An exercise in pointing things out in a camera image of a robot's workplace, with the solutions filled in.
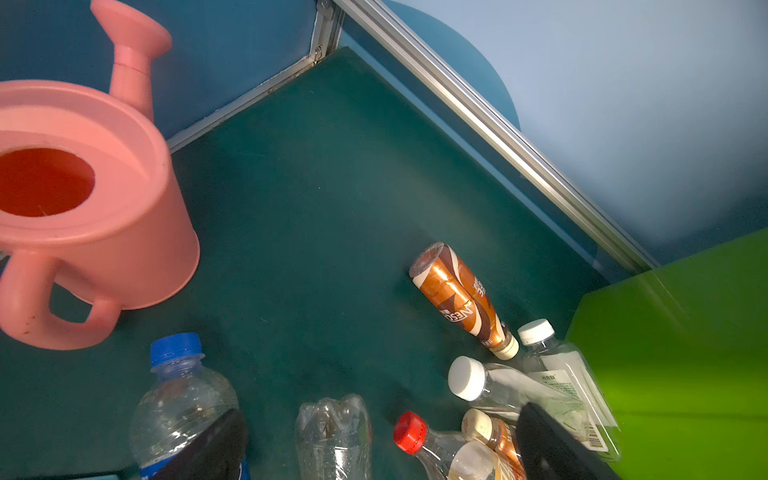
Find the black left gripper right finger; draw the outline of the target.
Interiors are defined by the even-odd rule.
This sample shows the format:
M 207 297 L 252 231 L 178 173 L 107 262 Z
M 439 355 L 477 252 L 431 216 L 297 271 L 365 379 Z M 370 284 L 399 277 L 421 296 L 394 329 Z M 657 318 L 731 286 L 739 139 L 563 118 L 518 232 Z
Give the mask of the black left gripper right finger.
M 529 402 L 522 408 L 516 439 L 528 479 L 620 480 L 605 462 L 536 403 Z

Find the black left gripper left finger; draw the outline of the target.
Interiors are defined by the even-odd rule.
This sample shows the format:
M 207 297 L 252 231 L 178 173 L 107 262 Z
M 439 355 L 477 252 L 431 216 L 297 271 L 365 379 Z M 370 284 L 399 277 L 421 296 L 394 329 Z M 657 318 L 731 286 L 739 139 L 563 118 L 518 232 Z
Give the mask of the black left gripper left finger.
M 161 463 L 150 479 L 248 479 L 244 415 L 230 409 L 200 433 L 188 446 Z

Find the blue-cap clear water bottle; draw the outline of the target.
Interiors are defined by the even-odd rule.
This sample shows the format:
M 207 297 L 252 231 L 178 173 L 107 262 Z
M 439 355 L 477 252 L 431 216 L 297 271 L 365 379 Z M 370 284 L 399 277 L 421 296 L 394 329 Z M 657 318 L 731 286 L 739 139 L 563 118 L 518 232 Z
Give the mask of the blue-cap clear water bottle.
M 150 345 L 155 385 L 141 398 L 129 441 L 140 477 L 152 478 L 221 416 L 240 409 L 231 383 L 205 367 L 200 337 L 178 333 Z

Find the red label cola bottle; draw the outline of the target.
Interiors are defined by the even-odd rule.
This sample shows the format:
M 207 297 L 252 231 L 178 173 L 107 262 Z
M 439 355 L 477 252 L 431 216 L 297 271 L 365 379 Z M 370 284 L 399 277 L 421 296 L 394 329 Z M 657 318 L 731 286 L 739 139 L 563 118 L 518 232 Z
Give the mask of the red label cola bottle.
M 371 479 L 372 441 L 370 415 L 357 394 L 300 406 L 295 443 L 303 479 Z

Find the brown nescafe bottle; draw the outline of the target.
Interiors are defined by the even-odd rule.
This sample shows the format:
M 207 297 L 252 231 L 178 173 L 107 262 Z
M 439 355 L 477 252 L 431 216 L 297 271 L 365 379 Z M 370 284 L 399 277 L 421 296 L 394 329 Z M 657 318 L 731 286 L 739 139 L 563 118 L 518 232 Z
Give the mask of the brown nescafe bottle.
M 517 356 L 519 342 L 499 318 L 480 280 L 449 245 L 430 245 L 410 266 L 409 276 L 446 320 L 461 325 L 498 359 Z

